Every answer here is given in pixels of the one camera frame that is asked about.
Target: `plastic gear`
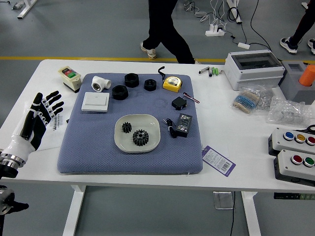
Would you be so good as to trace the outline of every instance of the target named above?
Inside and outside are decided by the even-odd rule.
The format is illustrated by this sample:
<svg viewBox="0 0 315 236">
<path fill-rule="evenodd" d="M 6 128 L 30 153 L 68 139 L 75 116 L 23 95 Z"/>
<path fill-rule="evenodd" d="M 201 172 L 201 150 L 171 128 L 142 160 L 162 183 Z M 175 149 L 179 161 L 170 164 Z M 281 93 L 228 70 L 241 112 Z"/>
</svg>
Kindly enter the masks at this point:
<svg viewBox="0 0 315 236">
<path fill-rule="evenodd" d="M 129 122 L 123 123 L 123 132 L 129 133 L 131 131 L 131 124 Z"/>
<path fill-rule="evenodd" d="M 132 139 L 134 144 L 138 146 L 143 146 L 148 143 L 149 134 L 147 131 L 140 129 L 133 133 Z"/>
</svg>

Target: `white light switch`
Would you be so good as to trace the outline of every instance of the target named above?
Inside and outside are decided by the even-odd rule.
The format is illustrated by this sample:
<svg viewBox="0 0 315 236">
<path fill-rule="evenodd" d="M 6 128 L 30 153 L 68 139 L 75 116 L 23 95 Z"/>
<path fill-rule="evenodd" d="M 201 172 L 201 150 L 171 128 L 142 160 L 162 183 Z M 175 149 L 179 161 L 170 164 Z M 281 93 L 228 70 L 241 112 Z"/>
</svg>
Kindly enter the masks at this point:
<svg viewBox="0 0 315 236">
<path fill-rule="evenodd" d="M 84 112 L 107 112 L 109 93 L 86 92 L 82 108 Z"/>
</svg>

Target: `yellow button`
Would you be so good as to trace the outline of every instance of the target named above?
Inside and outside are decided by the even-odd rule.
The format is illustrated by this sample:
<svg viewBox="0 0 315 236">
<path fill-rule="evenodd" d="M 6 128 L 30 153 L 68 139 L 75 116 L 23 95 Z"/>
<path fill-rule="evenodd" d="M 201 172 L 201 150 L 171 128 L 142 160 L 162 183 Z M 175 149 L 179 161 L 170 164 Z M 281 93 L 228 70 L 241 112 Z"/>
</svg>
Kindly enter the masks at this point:
<svg viewBox="0 0 315 236">
<path fill-rule="evenodd" d="M 305 137 L 302 135 L 302 134 L 298 134 L 295 136 L 295 140 L 298 142 L 298 143 L 303 143 L 305 142 Z"/>
</svg>

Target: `black pants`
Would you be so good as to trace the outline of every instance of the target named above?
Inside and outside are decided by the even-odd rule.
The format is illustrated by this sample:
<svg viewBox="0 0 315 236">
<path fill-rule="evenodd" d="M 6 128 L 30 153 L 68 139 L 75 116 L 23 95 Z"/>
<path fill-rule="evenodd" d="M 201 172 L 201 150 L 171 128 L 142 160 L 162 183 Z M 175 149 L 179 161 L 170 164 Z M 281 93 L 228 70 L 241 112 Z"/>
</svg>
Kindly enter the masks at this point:
<svg viewBox="0 0 315 236">
<path fill-rule="evenodd" d="M 300 42 L 302 37 L 312 28 L 315 22 L 315 0 L 311 0 L 307 6 L 308 9 L 306 9 L 305 15 L 302 17 L 294 36 L 292 36 L 290 39 L 290 43 L 293 46 Z"/>
<path fill-rule="evenodd" d="M 178 63 L 194 64 L 188 44 L 174 28 L 172 12 L 176 3 L 177 0 L 149 0 L 149 38 L 143 41 L 143 47 L 150 50 L 162 43 Z"/>
</svg>

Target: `person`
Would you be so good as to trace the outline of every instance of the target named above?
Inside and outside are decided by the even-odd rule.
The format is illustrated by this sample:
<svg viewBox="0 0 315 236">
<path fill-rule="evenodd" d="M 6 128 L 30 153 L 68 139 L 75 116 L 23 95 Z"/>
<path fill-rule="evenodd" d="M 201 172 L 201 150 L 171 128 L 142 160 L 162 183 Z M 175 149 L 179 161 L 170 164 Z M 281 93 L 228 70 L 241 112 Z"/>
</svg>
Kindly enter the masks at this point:
<svg viewBox="0 0 315 236">
<path fill-rule="evenodd" d="M 177 0 L 149 0 L 149 37 L 141 42 L 141 50 L 148 54 L 150 59 L 157 57 L 156 47 L 162 43 L 173 54 L 178 63 L 200 64 L 191 54 L 188 44 L 176 31 L 172 12 Z"/>
<path fill-rule="evenodd" d="M 295 34 L 289 38 L 282 38 L 280 45 L 284 47 L 290 54 L 296 54 L 298 43 L 302 37 L 309 31 L 315 22 L 315 0 L 310 0 L 307 4 L 308 8 L 305 11 L 305 15 L 302 17 Z M 315 55 L 315 38 L 308 41 L 308 46 L 311 48 L 311 52 Z"/>
</svg>

